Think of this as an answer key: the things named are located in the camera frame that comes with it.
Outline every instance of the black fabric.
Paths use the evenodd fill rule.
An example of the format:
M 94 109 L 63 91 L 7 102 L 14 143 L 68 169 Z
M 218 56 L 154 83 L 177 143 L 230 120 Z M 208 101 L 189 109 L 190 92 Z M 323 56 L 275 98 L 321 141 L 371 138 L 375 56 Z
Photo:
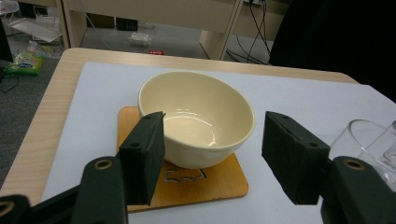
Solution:
M 341 72 L 396 102 L 396 1 L 292 0 L 269 63 Z
M 6 31 L 4 30 L 4 25 L 2 22 L 0 22 L 0 60 L 13 62 Z

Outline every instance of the wooden table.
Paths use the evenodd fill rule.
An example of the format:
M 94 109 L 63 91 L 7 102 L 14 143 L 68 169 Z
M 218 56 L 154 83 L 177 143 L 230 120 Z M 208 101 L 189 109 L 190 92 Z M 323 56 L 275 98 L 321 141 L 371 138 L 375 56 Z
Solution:
M 85 62 L 212 70 L 253 75 L 271 74 L 271 76 L 277 77 L 357 83 L 351 77 L 333 72 L 97 49 L 68 49 L 55 69 L 19 153 L 9 170 L 0 196 L 23 194 L 29 197 L 31 205 L 41 202 L 56 148 Z

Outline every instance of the black cable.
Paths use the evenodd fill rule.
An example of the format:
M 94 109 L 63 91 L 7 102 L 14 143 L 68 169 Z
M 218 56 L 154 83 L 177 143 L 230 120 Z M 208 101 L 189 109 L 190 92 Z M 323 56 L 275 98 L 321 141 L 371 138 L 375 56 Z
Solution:
M 262 24 L 263 24 L 264 35 L 265 35 L 265 12 L 266 12 L 266 3 L 265 3 L 265 1 L 262 1 L 262 2 L 263 2 Z M 257 20 L 256 20 L 256 17 L 254 16 L 253 9 L 252 9 L 251 6 L 252 6 L 252 5 L 249 4 L 250 13 L 251 13 L 252 18 L 253 18 L 253 20 L 254 20 L 254 23 L 255 23 L 255 25 L 256 25 L 256 28 L 257 28 L 257 30 L 258 30 L 258 32 L 259 32 L 259 35 L 260 35 L 260 37 L 262 38 L 262 41 L 264 42 L 264 45 L 265 45 L 265 47 L 266 47 L 266 49 L 267 49 L 267 52 L 268 52 L 268 55 L 271 56 L 271 50 L 268 48 L 267 39 L 266 39 L 266 37 L 262 36 L 262 32 L 261 32 L 261 29 L 260 29 L 261 27 L 259 27 L 259 25 L 257 24 Z
M 245 49 L 242 47 L 241 43 L 239 42 L 239 36 L 238 36 L 238 35 L 236 36 L 236 41 L 238 42 L 238 45 L 239 45 L 239 47 L 242 49 L 242 51 L 244 51 L 244 52 L 246 53 L 246 55 L 247 55 L 247 62 L 249 62 L 249 59 L 252 58 L 253 61 L 255 61 L 255 63 L 262 63 L 262 64 L 265 64 L 264 62 L 260 61 L 259 59 L 255 58 L 255 57 L 253 57 L 253 56 L 250 56 L 250 52 L 251 52 L 251 49 L 253 48 L 254 42 L 253 42 L 253 44 L 252 44 L 251 47 L 250 47 L 250 51 L 249 51 L 249 52 L 246 52 Z
M 236 62 L 239 62 L 240 63 L 240 61 L 239 60 L 237 60 L 233 55 L 236 55 L 236 56 L 238 56 L 238 57 L 240 57 L 240 58 L 243 58 L 243 59 L 246 59 L 246 57 L 244 57 L 244 56 L 242 56 L 242 55 L 240 55 L 240 54 L 237 54 L 237 53 L 235 53 L 235 52 L 233 52 L 233 51 L 231 51 L 231 50 L 229 50 L 229 49 L 227 49 L 227 54 L 233 59 L 233 60 L 235 60 Z M 252 61 L 253 63 L 256 63 L 256 64 L 265 64 L 265 63 L 263 63 L 263 62 L 261 62 L 260 60 L 255 60 L 255 61 Z
M 230 53 L 230 50 L 227 49 L 225 52 L 227 53 L 227 55 L 228 55 L 232 60 L 234 60 L 234 61 L 237 62 L 237 63 L 241 63 L 237 58 L 235 58 L 235 57 Z

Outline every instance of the bowl rim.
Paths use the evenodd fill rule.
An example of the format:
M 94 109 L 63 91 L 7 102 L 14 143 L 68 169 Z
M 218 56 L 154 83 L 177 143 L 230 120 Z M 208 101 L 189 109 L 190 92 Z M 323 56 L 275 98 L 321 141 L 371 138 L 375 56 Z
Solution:
M 158 77 L 162 77 L 162 76 L 165 76 L 165 75 L 169 75 L 169 74 L 174 74 L 174 73 L 190 73 L 190 74 L 195 75 L 195 76 L 197 76 L 197 75 L 198 75 L 198 76 L 204 76 L 204 77 L 208 77 L 208 78 L 214 79 L 214 80 L 216 80 L 217 82 L 219 82 L 220 84 L 227 86 L 227 87 L 230 88 L 232 91 L 235 91 L 237 94 L 239 94 L 239 95 L 241 96 L 241 98 L 245 101 L 245 103 L 246 103 L 246 105 L 247 105 L 247 107 L 248 107 L 248 109 L 249 109 L 249 111 L 250 111 L 249 114 L 250 114 L 250 116 L 251 116 L 251 120 L 252 120 L 252 121 L 251 121 L 251 125 L 250 125 L 250 127 L 249 127 L 247 133 L 244 135 L 243 138 L 241 138 L 241 139 L 239 139 L 238 141 L 235 141 L 235 142 L 233 142 L 233 143 L 231 143 L 231 144 L 228 144 L 228 145 L 225 145 L 225 146 L 221 146 L 221 147 L 197 146 L 197 145 L 190 144 L 190 143 L 187 143 L 187 142 L 179 141 L 179 140 L 175 139 L 174 137 L 171 137 L 171 136 L 167 135 L 166 133 L 163 134 L 164 137 L 168 138 L 169 140 L 171 140 L 171 141 L 173 141 L 173 142 L 176 142 L 176 143 L 179 143 L 179 144 L 181 144 L 181 145 L 183 145 L 183 146 L 187 146 L 187 147 L 194 148 L 194 149 L 205 149 L 205 150 L 212 150 L 212 151 L 222 151 L 222 150 L 224 150 L 224 149 L 229 149 L 229 148 L 231 148 L 231 147 L 235 147 L 235 146 L 238 146 L 238 145 L 244 143 L 244 142 L 251 136 L 251 134 L 253 133 L 253 130 L 254 130 L 254 128 L 255 128 L 256 118 L 255 118 L 255 115 L 254 115 L 253 107 L 252 107 L 251 104 L 249 103 L 248 99 L 247 99 L 239 90 L 237 90 L 236 88 L 234 88 L 234 87 L 231 86 L 230 84 L 226 83 L 225 81 L 223 81 L 223 80 L 221 80 L 221 79 L 219 79 L 219 78 L 217 78 L 217 77 L 212 77 L 212 76 L 210 76 L 210 75 L 207 75 L 207 74 L 204 74 L 204 73 L 195 72 L 195 71 L 189 71 L 189 70 L 174 70 L 174 71 L 163 72 L 163 73 L 160 73 L 160 74 L 158 74 L 158 75 L 155 75 L 154 77 L 150 77 L 150 78 L 140 87 L 140 90 L 139 90 L 139 93 L 138 93 L 138 96 L 137 96 L 138 110 L 139 110 L 139 112 L 140 112 L 141 115 L 144 116 L 144 115 L 147 114 L 147 113 L 142 109 L 142 106 L 141 106 L 141 92 L 142 92 L 142 90 L 143 90 L 145 87 L 147 87 L 147 84 L 149 84 L 149 82 L 152 81 L 153 79 L 156 79 L 156 78 L 158 78 Z

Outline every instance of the cable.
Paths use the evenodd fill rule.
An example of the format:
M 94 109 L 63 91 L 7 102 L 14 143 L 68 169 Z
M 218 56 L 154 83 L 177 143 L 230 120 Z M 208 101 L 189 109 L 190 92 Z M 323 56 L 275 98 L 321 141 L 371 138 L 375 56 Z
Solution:
M 266 36 L 265 36 L 265 12 L 266 12 L 266 2 L 265 2 L 265 1 L 262 1 L 262 4 L 263 4 L 263 7 L 262 7 L 262 9 L 263 9 L 262 24 L 263 24 L 263 28 L 264 28 L 264 36 L 262 36 L 261 26 L 259 27 L 259 25 L 257 24 L 257 21 L 256 21 L 256 17 L 254 16 L 253 9 L 252 9 L 252 7 L 251 7 L 252 4 L 249 4 L 249 9 L 250 9 L 250 13 L 251 13 L 251 15 L 252 15 L 252 18 L 253 18 L 253 20 L 254 20 L 254 23 L 255 23 L 255 25 L 256 25 L 256 28 L 257 28 L 257 30 L 258 30 L 258 32 L 259 32 L 259 35 L 260 35 L 260 37 L 262 38 L 262 41 L 264 42 L 264 45 L 265 45 L 265 47 L 266 47 L 266 49 L 267 49 L 268 55 L 271 57 L 271 50 L 268 48 L 267 38 L 266 38 Z
M 253 61 L 255 61 L 255 63 L 266 64 L 266 63 L 260 61 L 259 59 L 250 56 L 250 52 L 251 52 L 251 50 L 252 50 L 252 48 L 253 48 L 253 45 L 254 45 L 254 42 L 256 41 L 256 39 L 257 39 L 257 36 L 256 36 L 256 38 L 254 39 L 252 46 L 250 47 L 249 53 L 247 53 L 247 52 L 245 51 L 245 49 L 242 47 L 241 43 L 239 42 L 239 36 L 238 36 L 238 35 L 236 36 L 236 41 L 238 42 L 239 47 L 241 47 L 242 51 L 244 51 L 244 52 L 246 53 L 246 55 L 247 55 L 247 62 L 249 62 L 249 59 L 252 58 Z
M 99 31 L 97 31 L 96 27 L 93 25 L 93 22 L 91 21 L 90 17 L 87 14 L 87 11 L 85 10 L 84 5 L 82 5 L 82 1 L 79 0 L 79 4 L 82 7 L 82 11 L 85 13 L 85 17 L 87 18 L 87 20 L 90 22 L 90 25 L 92 26 L 93 30 L 98 34 L 99 38 L 102 40 L 102 42 L 106 45 L 106 47 L 108 49 L 111 49 L 111 47 L 107 44 L 107 42 L 102 38 L 102 36 L 99 34 Z
M 235 58 L 234 55 L 238 56 L 240 58 L 246 59 L 246 57 L 244 57 L 244 56 L 242 56 L 240 54 L 237 54 L 237 53 L 235 53 L 235 52 L 233 52 L 233 51 L 231 51 L 229 49 L 226 50 L 226 53 L 228 54 L 228 56 L 230 56 L 231 59 L 233 59 L 234 61 L 236 61 L 238 63 L 241 63 L 241 62 L 237 58 Z M 256 64 L 265 64 L 265 63 L 263 63 L 263 62 L 261 62 L 260 60 L 257 60 L 257 59 L 252 60 L 252 62 L 256 63 Z

